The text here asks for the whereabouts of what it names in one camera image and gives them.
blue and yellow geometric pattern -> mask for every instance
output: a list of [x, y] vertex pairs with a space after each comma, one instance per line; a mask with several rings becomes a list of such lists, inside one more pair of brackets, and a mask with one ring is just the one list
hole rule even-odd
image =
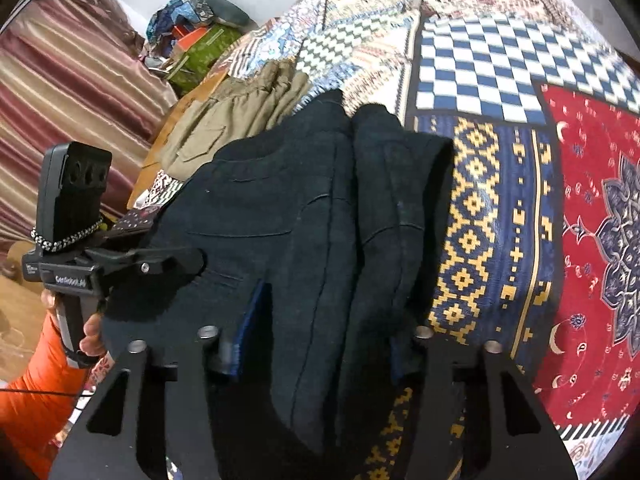
[[534, 371], [562, 279], [553, 243], [562, 229], [557, 141], [526, 124], [435, 110], [416, 116], [415, 129], [451, 138], [456, 152], [428, 321], [462, 344], [498, 340], [523, 371]]
[[376, 444], [362, 465], [363, 473], [353, 480], [390, 480], [402, 444], [404, 424], [409, 417], [410, 402], [414, 391], [404, 388], [396, 397], [389, 412], [386, 426], [380, 431]]

orange sleeve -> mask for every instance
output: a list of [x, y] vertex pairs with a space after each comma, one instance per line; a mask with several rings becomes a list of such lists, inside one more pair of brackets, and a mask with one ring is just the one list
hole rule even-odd
[[[40, 341], [24, 375], [7, 386], [14, 390], [39, 390], [77, 394], [86, 370], [70, 368], [60, 340], [60, 332], [47, 315]], [[32, 471], [45, 479], [51, 467], [49, 440], [71, 415], [73, 397], [0, 392], [0, 427]]]

bolt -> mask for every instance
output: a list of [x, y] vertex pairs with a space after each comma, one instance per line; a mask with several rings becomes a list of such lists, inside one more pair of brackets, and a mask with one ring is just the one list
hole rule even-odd
[[135, 341], [129, 343], [128, 350], [131, 354], [139, 354], [140, 352], [146, 350], [146, 343], [142, 341], [142, 339], [136, 339]]
[[433, 330], [428, 326], [418, 325], [415, 327], [416, 339], [430, 339], [433, 337]]
[[198, 330], [198, 337], [200, 339], [212, 339], [214, 337], [218, 337], [219, 333], [220, 330], [217, 326], [205, 325], [203, 327], [200, 327], [200, 329]]
[[497, 341], [491, 340], [484, 343], [484, 349], [489, 352], [489, 354], [499, 354], [502, 352], [502, 345]]

green box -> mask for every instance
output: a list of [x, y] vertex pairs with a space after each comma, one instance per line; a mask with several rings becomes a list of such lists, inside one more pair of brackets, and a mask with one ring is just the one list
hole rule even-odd
[[242, 34], [236, 28], [212, 25], [209, 31], [187, 50], [189, 59], [184, 63], [184, 67], [203, 80], [215, 60], [241, 36]]
[[166, 76], [166, 79], [172, 83], [178, 97], [187, 95], [204, 79], [184, 66], [188, 60], [189, 54], [184, 54], [182, 59], [175, 64], [174, 68]]

red floral pattern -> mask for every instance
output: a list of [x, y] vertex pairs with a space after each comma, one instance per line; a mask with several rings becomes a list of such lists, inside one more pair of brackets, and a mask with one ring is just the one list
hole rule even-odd
[[[636, 330], [640, 119], [580, 92], [542, 86], [542, 95], [562, 156], [565, 272], [534, 387], [561, 430], [620, 420], [640, 400], [640, 361], [630, 339]], [[622, 310], [627, 301], [632, 306]]]

